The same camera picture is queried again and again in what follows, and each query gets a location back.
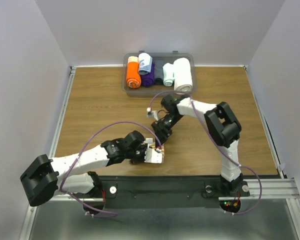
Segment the yellow striped towel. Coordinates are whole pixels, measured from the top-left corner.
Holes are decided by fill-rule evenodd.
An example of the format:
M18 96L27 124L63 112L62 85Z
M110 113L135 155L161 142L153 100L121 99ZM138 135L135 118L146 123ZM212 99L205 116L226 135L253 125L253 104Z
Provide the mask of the yellow striped towel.
M152 148L152 149L161 149L165 152L165 148L164 146L162 146L161 148L159 148L156 145L156 141L153 138L146 138L144 143L147 145L147 148Z

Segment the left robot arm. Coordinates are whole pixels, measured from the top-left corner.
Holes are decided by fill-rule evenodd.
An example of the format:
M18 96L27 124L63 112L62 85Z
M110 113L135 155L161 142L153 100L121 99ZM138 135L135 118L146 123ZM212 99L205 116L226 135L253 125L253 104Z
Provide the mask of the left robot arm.
M101 193L101 184L93 180L89 172L124 160L144 162L148 148L144 136L134 130L124 138L106 140L82 153L53 158L40 155L20 176L20 181L32 207L65 191L96 197Z

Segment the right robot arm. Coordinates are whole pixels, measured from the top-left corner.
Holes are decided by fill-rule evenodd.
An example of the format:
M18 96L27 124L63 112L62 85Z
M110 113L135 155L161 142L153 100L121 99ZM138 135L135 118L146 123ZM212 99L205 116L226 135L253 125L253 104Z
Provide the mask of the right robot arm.
M166 95L161 106L167 114L156 119L151 127L160 143L172 135L172 127L184 116L199 120L211 141L221 154L220 189L225 195L232 195L243 182L238 158L238 144L242 126L226 102L219 104L193 100L190 95L173 98Z

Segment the light blue towel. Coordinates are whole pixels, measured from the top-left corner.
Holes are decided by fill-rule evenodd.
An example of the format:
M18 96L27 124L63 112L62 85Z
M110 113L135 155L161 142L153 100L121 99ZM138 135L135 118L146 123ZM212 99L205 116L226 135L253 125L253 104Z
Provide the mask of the light blue towel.
M153 58L145 52L142 52L138 55L138 73L140 75L146 75L151 72L152 70L152 62Z

